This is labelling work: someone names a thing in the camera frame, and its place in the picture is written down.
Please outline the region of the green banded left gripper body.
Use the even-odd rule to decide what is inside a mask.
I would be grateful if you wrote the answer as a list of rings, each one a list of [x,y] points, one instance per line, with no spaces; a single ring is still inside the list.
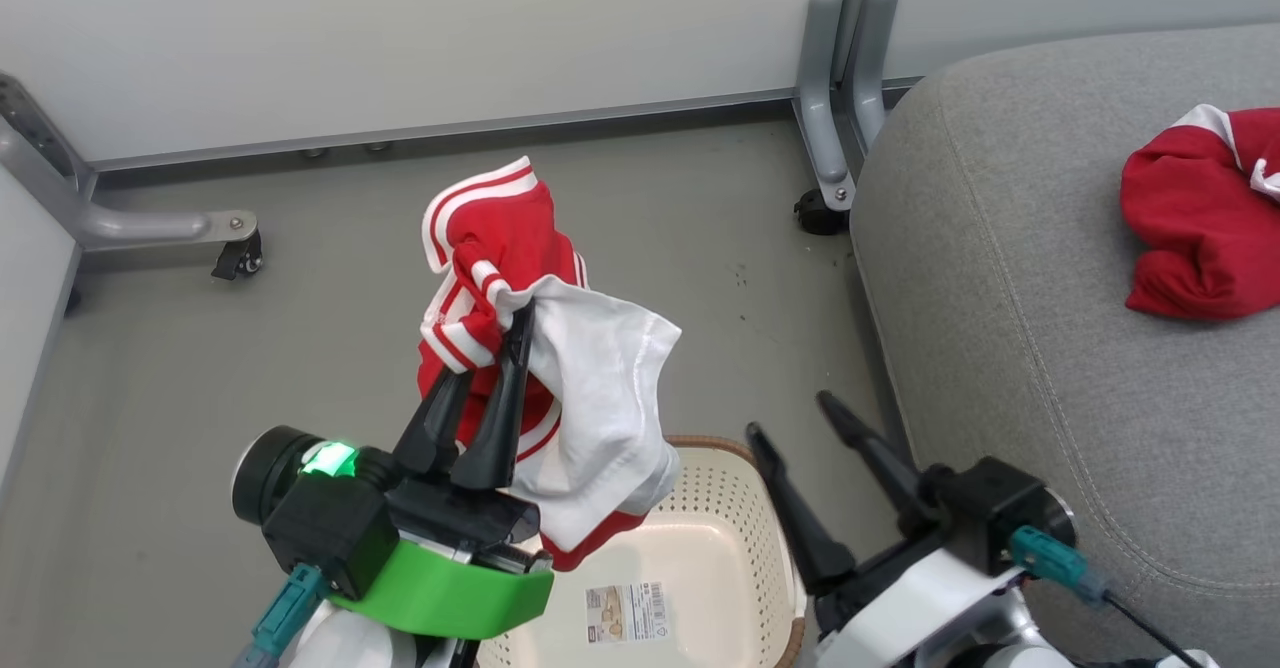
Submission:
[[[449,473],[384,468],[329,476],[328,517],[351,543],[328,600],[415,636],[480,642],[539,617],[553,584],[532,539],[540,511],[503,489],[472,490]]]

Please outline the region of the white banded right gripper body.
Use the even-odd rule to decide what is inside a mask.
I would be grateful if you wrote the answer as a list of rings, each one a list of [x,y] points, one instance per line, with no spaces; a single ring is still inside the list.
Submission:
[[[989,576],[940,548],[822,639],[815,668],[1029,668],[1012,567]]]

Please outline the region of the grey fabric sofa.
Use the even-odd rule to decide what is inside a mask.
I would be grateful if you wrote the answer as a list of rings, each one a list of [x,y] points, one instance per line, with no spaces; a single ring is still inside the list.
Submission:
[[[915,459],[1041,477],[1125,603],[1222,668],[1280,668],[1280,308],[1125,307],[1124,163],[1201,102],[1280,104],[1280,24],[938,68],[879,131],[851,235]]]

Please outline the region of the white perforated laundry basket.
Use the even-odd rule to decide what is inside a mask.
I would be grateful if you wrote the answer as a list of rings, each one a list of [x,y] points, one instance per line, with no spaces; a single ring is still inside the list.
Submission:
[[[541,617],[475,668],[796,668],[806,595],[749,450],[672,436],[682,473],[643,525],[558,573]]]

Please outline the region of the grey partition bottom rail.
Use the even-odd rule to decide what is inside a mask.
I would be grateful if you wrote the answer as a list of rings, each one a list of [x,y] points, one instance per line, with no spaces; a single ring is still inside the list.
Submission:
[[[477,136],[516,134],[562,134],[584,129],[586,125],[603,125],[621,122],[626,125],[662,124],[662,122],[694,122],[708,118],[710,122],[740,122],[749,115],[771,115],[771,113],[791,113],[797,102],[799,90],[764,90],[727,93],[719,97],[659,100],[637,106],[577,109],[570,113],[549,113],[517,118],[492,118],[492,120],[456,122],[456,124],[402,127],[402,129],[347,132],[347,134],[326,134],[320,138],[262,141],[255,145],[233,145],[233,147],[175,150],[175,152],[151,154],[151,156],[90,159],[87,166],[96,173],[169,170],[169,168],[193,168],[197,165],[216,165],[216,163],[255,163],[297,161],[307,163],[307,154],[328,154],[332,150],[360,148],[371,143],[422,143],[422,141],[467,141]]]

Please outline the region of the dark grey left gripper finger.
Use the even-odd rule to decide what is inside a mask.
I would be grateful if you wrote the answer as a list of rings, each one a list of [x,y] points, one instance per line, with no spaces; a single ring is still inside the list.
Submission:
[[[452,484],[470,491],[507,489],[513,480],[529,380],[535,305],[513,314],[498,358],[493,390],[474,440],[456,459]]]
[[[451,472],[460,454],[457,431],[474,378],[472,371],[451,369],[443,369],[435,378],[392,453],[406,475]]]

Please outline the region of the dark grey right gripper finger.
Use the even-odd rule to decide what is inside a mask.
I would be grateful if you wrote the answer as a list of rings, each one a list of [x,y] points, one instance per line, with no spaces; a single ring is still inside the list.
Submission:
[[[855,576],[852,553],[836,541],[791,482],[785,459],[759,424],[746,426],[746,444],[806,592],[822,598]]]
[[[896,512],[896,526],[905,539],[929,534],[938,526],[936,509],[920,495],[922,475],[863,418],[831,392],[819,392],[817,404],[837,439],[863,459]]]

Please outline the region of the black caster wheel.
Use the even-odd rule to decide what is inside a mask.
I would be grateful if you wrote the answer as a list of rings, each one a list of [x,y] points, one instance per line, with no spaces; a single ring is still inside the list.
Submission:
[[[252,232],[241,241],[227,241],[216,258],[211,276],[223,282],[233,282],[237,276],[251,276],[262,267],[262,235]]]
[[[822,189],[808,189],[794,203],[794,216],[801,232],[810,235],[840,235],[849,232],[850,211],[836,211],[826,203]]]

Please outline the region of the grey metal foot with plate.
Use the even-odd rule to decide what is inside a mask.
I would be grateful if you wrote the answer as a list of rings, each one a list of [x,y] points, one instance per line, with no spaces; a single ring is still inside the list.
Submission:
[[[88,252],[223,244],[260,232],[248,211],[118,211],[99,179],[17,77],[0,70],[0,166]]]

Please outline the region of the grey metal double post foot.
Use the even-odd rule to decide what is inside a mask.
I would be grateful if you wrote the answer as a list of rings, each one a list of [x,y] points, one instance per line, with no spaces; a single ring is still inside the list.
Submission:
[[[867,154],[884,124],[884,67],[899,0],[808,0],[794,113],[829,209],[851,209],[856,184],[840,134]]]

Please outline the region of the red jersey with white collar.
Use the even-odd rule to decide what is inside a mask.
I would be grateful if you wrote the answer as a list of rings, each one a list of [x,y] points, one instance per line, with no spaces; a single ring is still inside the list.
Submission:
[[[1123,168],[1146,244],[1126,308],[1224,322],[1280,307],[1280,107],[1199,104]]]

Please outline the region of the red white striped shorts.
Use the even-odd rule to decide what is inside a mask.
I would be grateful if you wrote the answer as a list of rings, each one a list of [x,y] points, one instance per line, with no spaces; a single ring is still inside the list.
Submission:
[[[529,157],[439,191],[421,235],[442,285],[422,317],[416,383],[428,395],[443,372],[474,372],[462,445],[472,444],[495,389],[515,314],[535,308],[509,491],[539,508],[553,568],[573,571],[639,527],[675,486],[680,462],[660,427],[658,384],[681,331],[591,289]]]

